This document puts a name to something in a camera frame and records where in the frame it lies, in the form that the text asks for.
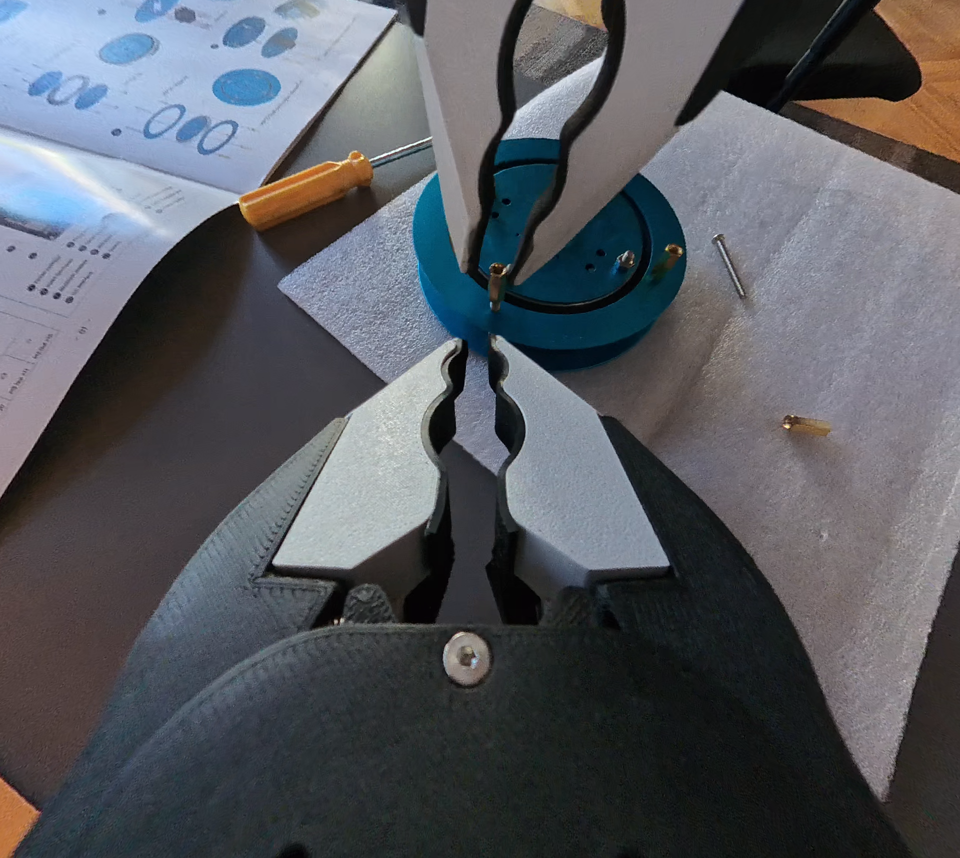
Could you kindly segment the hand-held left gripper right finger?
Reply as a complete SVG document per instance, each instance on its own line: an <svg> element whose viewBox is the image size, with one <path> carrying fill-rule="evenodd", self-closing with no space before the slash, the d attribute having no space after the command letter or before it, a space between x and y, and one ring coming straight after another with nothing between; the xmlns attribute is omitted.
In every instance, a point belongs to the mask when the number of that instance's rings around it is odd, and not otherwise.
<svg viewBox="0 0 960 858"><path fill-rule="evenodd" d="M496 434L509 450L498 507L509 571L539 598L663 576L667 554L600 414L502 336L488 343Z"/></svg>

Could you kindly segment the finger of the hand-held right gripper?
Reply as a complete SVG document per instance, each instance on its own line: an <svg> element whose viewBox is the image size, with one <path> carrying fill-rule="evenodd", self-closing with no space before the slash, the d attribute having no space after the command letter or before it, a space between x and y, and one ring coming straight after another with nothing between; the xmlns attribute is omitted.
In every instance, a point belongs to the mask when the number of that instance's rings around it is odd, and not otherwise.
<svg viewBox="0 0 960 858"><path fill-rule="evenodd" d="M518 108L513 59L533 0L425 0L417 61L450 243L478 271L494 162Z"/></svg>
<svg viewBox="0 0 960 858"><path fill-rule="evenodd" d="M572 138L558 196L525 236L514 262L525 281L562 250L678 130L676 121L744 0L623 0L616 74L614 27L595 87L580 107L592 117Z"/></svg>

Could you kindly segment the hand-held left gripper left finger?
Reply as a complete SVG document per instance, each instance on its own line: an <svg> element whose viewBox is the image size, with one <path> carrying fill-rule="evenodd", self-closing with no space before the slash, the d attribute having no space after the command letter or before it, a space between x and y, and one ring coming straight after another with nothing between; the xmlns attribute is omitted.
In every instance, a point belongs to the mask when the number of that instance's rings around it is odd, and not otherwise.
<svg viewBox="0 0 960 858"><path fill-rule="evenodd" d="M407 598L428 576L446 504L439 451L455 433L468 348L450 339L348 415L276 551L284 576L379 585Z"/></svg>

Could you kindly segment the blue round metal base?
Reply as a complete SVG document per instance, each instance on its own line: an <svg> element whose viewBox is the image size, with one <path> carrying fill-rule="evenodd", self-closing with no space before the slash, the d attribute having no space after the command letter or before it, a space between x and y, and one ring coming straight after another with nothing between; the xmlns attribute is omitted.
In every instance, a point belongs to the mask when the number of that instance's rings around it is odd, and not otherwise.
<svg viewBox="0 0 960 858"><path fill-rule="evenodd" d="M550 139L503 141L494 173L501 165L522 160L557 164L560 143ZM596 310L575 313L527 311L505 303L490 310L488 288L459 269L450 243L438 177L428 182L414 209L412 237L419 283L431 311L451 336L485 356L490 334L503 336L544 369L572 371L614 360L635 346L676 298L687 271L683 258L664 278L657 268L670 243L687 249L678 218L660 191L638 175L621 190L639 206L650 234L650 256L614 300Z"/></svg>

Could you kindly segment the blue disc with bearing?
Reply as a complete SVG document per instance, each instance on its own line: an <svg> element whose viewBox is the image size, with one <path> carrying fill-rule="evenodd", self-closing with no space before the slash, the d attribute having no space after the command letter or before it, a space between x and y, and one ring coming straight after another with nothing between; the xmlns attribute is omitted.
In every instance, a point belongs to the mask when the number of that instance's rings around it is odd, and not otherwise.
<svg viewBox="0 0 960 858"><path fill-rule="evenodd" d="M488 271L516 255L529 213L552 183L556 165L528 159L495 170L495 200L486 225L476 281L489 285ZM640 274L650 256L650 234L640 207L620 192L568 244L524 283L512 285L505 303L548 313L596 310Z"/></svg>

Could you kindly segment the orange cardboard box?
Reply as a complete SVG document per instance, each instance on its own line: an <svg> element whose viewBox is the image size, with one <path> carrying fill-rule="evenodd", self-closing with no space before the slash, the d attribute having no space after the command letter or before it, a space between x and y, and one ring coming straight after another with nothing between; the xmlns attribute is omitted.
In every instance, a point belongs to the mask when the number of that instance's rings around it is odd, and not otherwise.
<svg viewBox="0 0 960 858"><path fill-rule="evenodd" d="M0 786L1 857L10 857L36 824L41 812L4 778L1 778Z"/></svg>

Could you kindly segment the dark grey desk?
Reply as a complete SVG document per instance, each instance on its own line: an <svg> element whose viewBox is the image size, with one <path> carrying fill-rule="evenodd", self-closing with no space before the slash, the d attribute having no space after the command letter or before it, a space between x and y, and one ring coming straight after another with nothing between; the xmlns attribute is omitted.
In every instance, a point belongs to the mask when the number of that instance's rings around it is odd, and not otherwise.
<svg viewBox="0 0 960 858"><path fill-rule="evenodd" d="M428 131L412 35L395 24L285 166L375 154ZM2 497L2 778L42 808L87 743L143 624L239 501L380 380L279 281L405 191L373 192L261 238L234 206L154 268ZM446 619L498 615L483 552L495 484L460 446ZM928 638L887 810L922 856L958 856L958 565Z"/></svg>

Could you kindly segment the silver screw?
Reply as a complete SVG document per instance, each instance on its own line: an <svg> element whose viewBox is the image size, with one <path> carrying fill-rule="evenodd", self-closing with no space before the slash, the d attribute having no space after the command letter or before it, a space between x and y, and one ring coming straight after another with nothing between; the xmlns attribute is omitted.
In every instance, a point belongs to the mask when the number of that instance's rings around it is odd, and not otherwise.
<svg viewBox="0 0 960 858"><path fill-rule="evenodd" d="M748 294L746 287L741 279L738 267L734 261L734 257L730 252L725 235L722 233L715 234L712 237L712 242L719 254L721 262L726 270L726 274L728 275L738 298L740 300L747 300Z"/></svg>

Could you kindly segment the white foam sheet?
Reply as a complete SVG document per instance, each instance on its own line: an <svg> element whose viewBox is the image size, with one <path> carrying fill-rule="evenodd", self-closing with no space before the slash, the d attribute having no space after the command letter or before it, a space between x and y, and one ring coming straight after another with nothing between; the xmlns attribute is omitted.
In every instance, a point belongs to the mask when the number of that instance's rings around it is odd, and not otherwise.
<svg viewBox="0 0 960 858"><path fill-rule="evenodd" d="M725 93L642 173L683 228L679 294L558 380L750 552L884 799L958 544L958 195Z"/></svg>

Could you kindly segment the printed instruction booklet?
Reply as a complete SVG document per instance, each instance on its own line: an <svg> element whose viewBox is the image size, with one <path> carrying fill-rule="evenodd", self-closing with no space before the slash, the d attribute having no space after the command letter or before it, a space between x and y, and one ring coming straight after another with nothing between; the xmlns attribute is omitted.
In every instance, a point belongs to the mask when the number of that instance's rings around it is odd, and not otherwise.
<svg viewBox="0 0 960 858"><path fill-rule="evenodd" d="M266 182L395 14L2 0L2 490L145 277Z"/></svg>

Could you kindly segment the orange handled screwdriver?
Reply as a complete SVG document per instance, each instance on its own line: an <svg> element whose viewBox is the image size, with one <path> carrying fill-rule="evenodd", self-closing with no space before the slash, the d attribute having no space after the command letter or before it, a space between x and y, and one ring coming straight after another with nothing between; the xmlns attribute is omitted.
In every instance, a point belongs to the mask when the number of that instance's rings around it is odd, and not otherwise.
<svg viewBox="0 0 960 858"><path fill-rule="evenodd" d="M238 200L241 216L258 232L270 230L370 186L375 169L430 149L431 137L367 157L352 151L341 161L307 168L271 182Z"/></svg>

